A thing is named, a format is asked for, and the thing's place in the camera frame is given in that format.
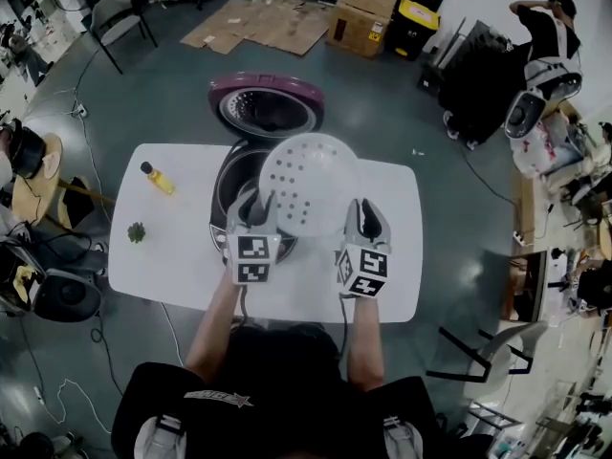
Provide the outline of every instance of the yellow bottle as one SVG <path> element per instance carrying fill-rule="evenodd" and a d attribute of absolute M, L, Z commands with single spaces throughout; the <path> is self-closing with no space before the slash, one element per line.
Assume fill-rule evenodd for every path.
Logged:
<path fill-rule="evenodd" d="M 149 162 L 142 162 L 141 170 L 146 173 L 148 179 L 166 194 L 174 192 L 174 184 L 160 171 L 151 166 Z"/>

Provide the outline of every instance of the small succulent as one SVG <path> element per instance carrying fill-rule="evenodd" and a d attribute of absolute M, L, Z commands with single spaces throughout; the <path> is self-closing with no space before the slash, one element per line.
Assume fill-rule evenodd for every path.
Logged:
<path fill-rule="evenodd" d="M 127 229 L 127 236 L 132 243 L 140 243 L 144 238 L 146 231 L 142 223 L 134 223 Z"/>

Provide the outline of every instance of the white colander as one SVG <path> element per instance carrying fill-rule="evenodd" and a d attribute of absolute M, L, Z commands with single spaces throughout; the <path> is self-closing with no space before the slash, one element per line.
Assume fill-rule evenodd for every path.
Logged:
<path fill-rule="evenodd" d="M 342 229 L 360 189 L 355 153 L 319 133 L 300 134 L 279 144 L 259 176 L 262 200 L 276 192 L 278 226 L 293 236 L 324 236 Z"/>

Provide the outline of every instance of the concrete floor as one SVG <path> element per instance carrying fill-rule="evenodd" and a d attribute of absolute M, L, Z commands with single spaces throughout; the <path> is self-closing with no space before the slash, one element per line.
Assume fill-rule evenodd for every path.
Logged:
<path fill-rule="evenodd" d="M 467 362 L 438 339 L 446 326 L 467 342 L 476 331 L 497 329 L 499 308 L 508 278 L 513 210 L 492 196 L 474 177 L 457 142 L 448 139 L 437 101 L 416 89 L 420 73 L 415 63 L 384 54 L 369 60 L 322 40 L 305 56 L 243 42 L 230 55 L 196 50 L 180 39 L 222 0 L 198 12 L 180 4 L 167 10 L 154 6 L 146 14 L 160 47 L 131 32 L 112 48 L 124 70 L 119 75 L 98 53 L 78 89 L 90 116 L 87 136 L 106 195 L 118 194 L 121 177 L 134 148 L 143 142 L 231 144 L 235 137 L 211 113 L 208 83 L 221 74 L 256 71 L 300 77 L 320 87 L 326 97 L 323 132 L 347 142 L 358 156 L 404 164 L 416 174 L 421 196 L 424 234 L 423 277 L 415 318 L 384 325 L 383 345 L 387 379 L 425 374 L 429 367 L 465 371 Z M 39 87 L 31 117 L 70 111 L 71 93 L 83 67 L 98 49 L 89 36 L 79 39 L 55 64 Z M 84 175 L 96 185 L 89 152 L 78 120 L 55 115 L 30 120 L 39 134 L 55 132 L 63 140 L 63 176 Z M 424 152 L 414 156 L 413 149 Z M 501 194 L 509 196 L 512 159 L 504 137 L 497 134 L 470 153 L 474 168 Z M 108 229 L 100 215 L 99 226 Z M 183 356 L 202 312 L 168 306 Z M 105 334 L 121 386 L 141 362 L 177 363 L 174 342 L 160 304 L 105 291 L 102 308 Z M 56 416 L 61 407 L 55 393 L 64 378 L 77 381 L 96 404 L 107 427 L 112 425 L 120 395 L 113 386 L 101 344 L 90 341 L 92 319 L 60 324 L 28 316 L 24 320 L 30 343 L 45 380 L 48 405 Z M 329 325 L 339 341 L 340 325 Z M 0 319 L 0 413 L 5 423 L 24 432 L 65 432 L 86 438 L 93 457 L 104 457 L 108 436 L 73 387 L 62 394 L 68 411 L 65 426 L 56 426 L 33 393 L 39 385 L 19 324 Z M 463 385 L 426 379 L 437 411 L 458 416 Z"/>

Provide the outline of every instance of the cardboard box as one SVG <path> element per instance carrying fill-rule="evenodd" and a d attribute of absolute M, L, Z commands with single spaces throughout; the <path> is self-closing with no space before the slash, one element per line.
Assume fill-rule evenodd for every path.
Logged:
<path fill-rule="evenodd" d="M 383 48 L 384 34 L 397 0 L 338 0 L 327 42 L 372 57 Z"/>

